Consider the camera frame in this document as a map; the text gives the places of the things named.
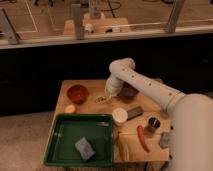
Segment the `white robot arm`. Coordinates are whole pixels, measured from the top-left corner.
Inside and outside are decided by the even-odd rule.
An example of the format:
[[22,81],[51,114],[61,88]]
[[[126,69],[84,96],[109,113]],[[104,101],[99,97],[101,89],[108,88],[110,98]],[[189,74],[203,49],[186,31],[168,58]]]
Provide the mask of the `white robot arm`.
[[135,71],[132,58],[110,63],[105,90],[117,96],[127,82],[170,116],[171,159],[169,171],[213,171],[213,99],[198,93],[185,94]]

